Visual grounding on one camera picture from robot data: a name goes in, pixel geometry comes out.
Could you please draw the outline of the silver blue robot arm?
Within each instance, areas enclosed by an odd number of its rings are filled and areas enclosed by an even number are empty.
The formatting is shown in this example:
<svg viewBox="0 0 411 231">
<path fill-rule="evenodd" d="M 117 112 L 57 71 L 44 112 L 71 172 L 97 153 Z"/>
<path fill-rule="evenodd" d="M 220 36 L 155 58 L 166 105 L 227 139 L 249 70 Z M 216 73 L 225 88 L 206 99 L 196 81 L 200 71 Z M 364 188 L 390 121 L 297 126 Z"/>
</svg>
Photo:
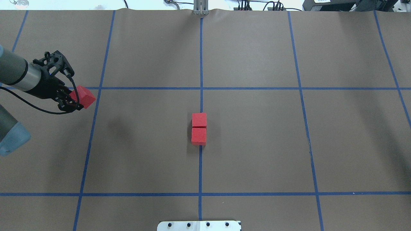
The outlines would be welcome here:
<svg viewBox="0 0 411 231">
<path fill-rule="evenodd" d="M 37 111 L 50 115 L 71 114 L 88 107 L 82 102 L 80 87 L 73 79 L 74 69 L 60 51 L 45 52 L 43 58 L 32 62 L 1 47 L 1 90 Z M 59 111 L 53 112 L 37 107 L 14 90 L 19 90 L 39 99 L 51 99 Z M 1 106 L 1 156 L 7 156 L 25 145 L 31 134 L 4 106 Z"/>
</svg>

